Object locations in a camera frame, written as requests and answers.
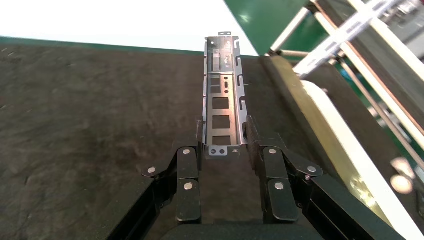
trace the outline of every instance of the sheet metal part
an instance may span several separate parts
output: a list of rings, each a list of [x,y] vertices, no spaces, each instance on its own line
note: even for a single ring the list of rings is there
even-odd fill
[[[228,146],[247,143],[243,124],[248,112],[238,40],[229,31],[205,38],[203,142],[210,156],[227,156]]]

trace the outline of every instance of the dark work surface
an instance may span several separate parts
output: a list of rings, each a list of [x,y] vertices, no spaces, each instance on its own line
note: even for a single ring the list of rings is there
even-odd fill
[[[203,54],[1,50],[0,239],[81,239],[123,186],[202,114]],[[258,59],[242,64],[249,114],[280,133],[289,149],[322,161]],[[389,160],[384,153],[376,159]],[[259,180],[248,161],[206,161],[200,184],[204,223],[262,218]],[[175,201],[147,238],[174,226]]]
[[[318,5],[338,27],[356,12],[347,0],[319,0]],[[350,42],[387,89],[424,128],[424,81],[372,27]]]

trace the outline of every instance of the metal rod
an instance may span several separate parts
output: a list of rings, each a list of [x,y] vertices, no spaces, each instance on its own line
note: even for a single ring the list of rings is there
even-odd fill
[[[335,31],[335,27],[329,22],[329,20],[324,17],[320,12],[315,13],[315,18],[318,22],[324,27],[324,29],[331,34]],[[366,81],[371,85],[374,91],[380,96],[380,98],[387,104],[389,109],[396,115],[402,125],[406,130],[411,134],[415,139],[418,145],[424,150],[424,135],[421,132],[421,127],[415,122],[412,116],[403,108],[402,105],[399,105],[391,96],[385,86],[383,86],[382,80],[378,75],[366,64],[363,62],[363,58],[354,51],[353,46],[350,43],[343,43],[340,46],[341,50],[346,54],[350,61],[355,65],[359,72],[364,76]]]
[[[335,54],[341,44],[350,41],[363,30],[374,18],[382,15],[399,0],[371,0],[363,9],[358,10],[340,28],[330,34],[327,39],[320,43],[310,54],[300,61],[293,71],[300,79],[304,79],[309,73],[326,62],[331,55]]]
[[[347,0],[355,9],[364,7],[361,0]],[[423,63],[415,54],[378,18],[374,18],[369,25],[386,41],[402,60],[424,81]]]
[[[307,51],[292,51],[292,50],[282,50],[283,56],[290,56],[290,57],[306,57],[309,54]]]
[[[406,149],[406,151],[411,155],[411,157],[414,159],[414,161],[422,169],[424,169],[424,161],[417,154],[417,152],[411,147],[411,145],[404,138],[404,136],[398,130],[398,128],[395,126],[395,124],[393,124],[393,122],[390,120],[390,118],[384,113],[384,111],[378,105],[378,103],[373,99],[371,94],[367,91],[367,89],[364,87],[364,85],[361,83],[361,81],[357,78],[357,76],[354,74],[354,72],[351,70],[351,68],[343,60],[340,61],[340,65],[344,70],[346,70],[347,74],[352,79],[352,81],[355,83],[355,85],[359,88],[360,92],[365,96],[365,98],[368,100],[368,102],[371,104],[371,106],[375,109],[375,111],[378,113],[378,115],[380,115],[381,119],[383,119],[383,121],[387,124],[387,127],[393,132],[393,134],[396,136],[396,138],[399,140],[399,142],[402,144],[402,146]]]
[[[305,17],[308,15],[309,10],[305,7],[302,7],[300,11],[296,14],[296,16],[291,20],[291,22],[288,24],[288,26],[282,31],[280,36],[275,40],[274,44],[271,46],[272,51],[277,51],[281,48],[281,46],[284,44],[284,42],[292,35],[292,33],[295,31],[295,29],[301,24],[301,22],[305,19]]]

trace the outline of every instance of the rectangular cutout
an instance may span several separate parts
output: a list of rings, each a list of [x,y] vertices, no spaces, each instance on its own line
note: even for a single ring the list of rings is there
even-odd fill
[[[230,136],[213,136],[212,145],[231,146],[231,137]]]
[[[221,79],[216,78],[216,77],[211,78],[211,79],[210,79],[210,85],[211,85],[211,86],[214,86],[214,85],[221,86]]]
[[[221,93],[221,87],[220,86],[211,86],[210,87],[210,93],[211,94],[220,94]]]
[[[230,116],[212,116],[213,129],[229,129]]]
[[[212,109],[229,109],[228,97],[214,97],[212,98]]]

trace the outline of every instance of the screw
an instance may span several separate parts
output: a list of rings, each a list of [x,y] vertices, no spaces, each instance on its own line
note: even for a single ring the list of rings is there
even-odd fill
[[[317,171],[317,169],[316,169],[315,167],[313,167],[313,166],[308,166],[308,167],[307,167],[307,170],[308,170],[309,172],[311,172],[311,173],[315,173],[315,172]]]
[[[277,182],[274,187],[278,190],[282,190],[284,188],[284,185],[281,182]]]
[[[190,190],[192,188],[193,188],[193,183],[189,182],[189,183],[184,184],[184,189],[185,190]]]
[[[151,168],[147,169],[147,172],[149,174],[152,174],[152,173],[156,172],[156,167],[152,166]]]

